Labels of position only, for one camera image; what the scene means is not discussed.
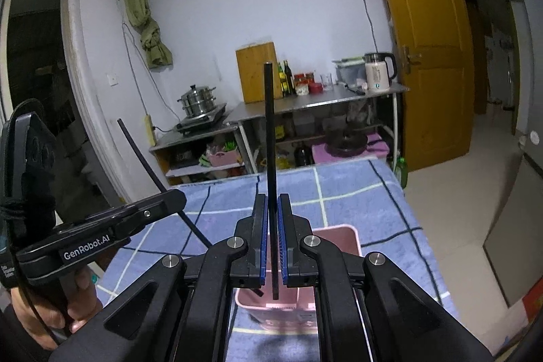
curtain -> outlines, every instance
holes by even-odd
[[[171,65],[172,53],[160,40],[160,28],[151,17],[148,0],[124,0],[130,24],[140,33],[139,41],[147,56],[147,67]]]

wall outlet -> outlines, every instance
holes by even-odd
[[[119,83],[119,81],[117,80],[117,75],[116,74],[108,74],[108,82],[109,82],[109,86],[115,86]]]

kettle handle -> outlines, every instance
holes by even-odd
[[[390,80],[392,80],[393,78],[395,78],[397,75],[398,75],[398,68],[397,68],[397,65],[396,65],[396,58],[394,57],[394,55],[392,54],[392,52],[383,52],[381,53],[384,57],[390,57],[392,59],[392,69],[393,69],[393,74],[392,74],[392,77],[389,77]]]

electric kettle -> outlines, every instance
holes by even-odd
[[[389,76],[386,57],[392,60],[392,76]],[[396,58],[390,52],[369,52],[364,55],[368,89],[377,93],[390,89],[390,81],[398,74]]]

green dish soap bottle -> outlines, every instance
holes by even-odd
[[[407,163],[404,157],[398,158],[394,175],[400,182],[402,189],[405,189],[407,186]]]

